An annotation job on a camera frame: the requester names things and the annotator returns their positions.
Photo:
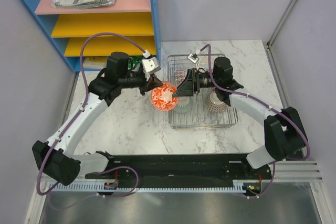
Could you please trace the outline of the brown lattice pattern bowl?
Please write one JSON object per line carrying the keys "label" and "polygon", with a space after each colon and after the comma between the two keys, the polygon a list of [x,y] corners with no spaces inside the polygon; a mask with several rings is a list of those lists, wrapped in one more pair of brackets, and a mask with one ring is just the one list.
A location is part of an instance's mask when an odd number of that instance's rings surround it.
{"label": "brown lattice pattern bowl", "polygon": [[205,106],[211,113],[222,113],[227,108],[227,105],[219,100],[215,92],[206,97]]}

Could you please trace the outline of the red diamond pattern bowl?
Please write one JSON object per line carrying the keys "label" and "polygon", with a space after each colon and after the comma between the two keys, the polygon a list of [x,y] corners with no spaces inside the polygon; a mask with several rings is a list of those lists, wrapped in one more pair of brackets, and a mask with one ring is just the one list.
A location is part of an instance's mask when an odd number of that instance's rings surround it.
{"label": "red diamond pattern bowl", "polygon": [[186,77],[186,73],[187,73],[187,71],[184,70],[184,69],[176,69],[175,70],[175,82],[176,82],[177,86],[180,85],[184,81],[184,79]]}

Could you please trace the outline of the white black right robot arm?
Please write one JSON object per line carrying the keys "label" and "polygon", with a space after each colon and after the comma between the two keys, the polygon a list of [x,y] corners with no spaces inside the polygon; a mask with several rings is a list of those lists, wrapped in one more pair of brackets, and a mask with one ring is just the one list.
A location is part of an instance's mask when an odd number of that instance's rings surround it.
{"label": "white black right robot arm", "polygon": [[245,178],[254,178],[262,166],[286,159],[307,146],[298,111],[292,107],[276,109],[249,94],[234,79],[228,58],[217,57],[207,71],[188,69],[172,96],[192,97],[203,88],[214,88],[220,102],[244,112],[264,128],[263,146],[247,154],[240,166]]}

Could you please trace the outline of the pink bowl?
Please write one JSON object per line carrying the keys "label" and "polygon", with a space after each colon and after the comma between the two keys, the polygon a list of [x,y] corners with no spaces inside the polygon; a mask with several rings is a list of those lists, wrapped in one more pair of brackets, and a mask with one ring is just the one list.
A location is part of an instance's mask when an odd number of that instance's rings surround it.
{"label": "pink bowl", "polygon": [[177,90],[176,86],[171,82],[163,82],[163,85],[154,88],[151,91],[151,103],[159,111],[173,110],[179,99],[173,97],[173,93]]}

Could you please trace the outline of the chrome wire dish rack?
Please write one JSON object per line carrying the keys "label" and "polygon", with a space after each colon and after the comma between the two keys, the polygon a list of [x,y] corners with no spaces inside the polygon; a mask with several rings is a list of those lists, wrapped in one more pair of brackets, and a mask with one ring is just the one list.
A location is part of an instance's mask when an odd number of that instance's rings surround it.
{"label": "chrome wire dish rack", "polygon": [[[195,65],[187,59],[187,55],[170,55],[167,57],[168,81],[175,86],[175,70],[188,70]],[[218,129],[229,128],[238,123],[237,110],[227,107],[222,113],[211,113],[205,106],[206,97],[212,93],[210,88],[202,89],[199,94],[192,96],[194,108],[183,114],[169,111],[169,124],[173,129]]]}

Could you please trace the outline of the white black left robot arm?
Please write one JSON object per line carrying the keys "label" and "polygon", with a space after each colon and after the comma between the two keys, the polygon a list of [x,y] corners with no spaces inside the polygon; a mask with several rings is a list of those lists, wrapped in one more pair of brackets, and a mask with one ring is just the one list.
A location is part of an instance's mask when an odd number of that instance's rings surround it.
{"label": "white black left robot arm", "polygon": [[162,86],[155,76],[161,69],[155,56],[145,54],[137,71],[128,68],[129,59],[124,52],[112,53],[107,58],[106,67],[90,82],[76,112],[48,140],[34,143],[32,151],[40,174],[46,174],[64,186],[70,185],[81,168],[80,161],[73,158],[79,141],[122,89],[138,88],[145,95]]}

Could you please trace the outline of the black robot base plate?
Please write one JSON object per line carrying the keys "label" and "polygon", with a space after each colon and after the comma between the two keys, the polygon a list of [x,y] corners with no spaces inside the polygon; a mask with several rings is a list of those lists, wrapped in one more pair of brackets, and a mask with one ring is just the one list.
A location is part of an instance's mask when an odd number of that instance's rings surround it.
{"label": "black robot base plate", "polygon": [[269,180],[267,165],[248,169],[245,154],[178,154],[109,156],[106,174],[89,173],[86,179],[117,179],[126,187],[231,186],[234,180]]}

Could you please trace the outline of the celadon green bowl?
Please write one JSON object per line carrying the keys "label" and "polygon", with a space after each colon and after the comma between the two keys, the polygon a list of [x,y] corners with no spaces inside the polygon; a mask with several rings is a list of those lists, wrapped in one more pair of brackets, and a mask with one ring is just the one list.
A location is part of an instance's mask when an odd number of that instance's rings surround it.
{"label": "celadon green bowl", "polygon": [[193,97],[180,97],[178,104],[173,109],[174,112],[183,114],[191,111],[194,108],[194,99]]}

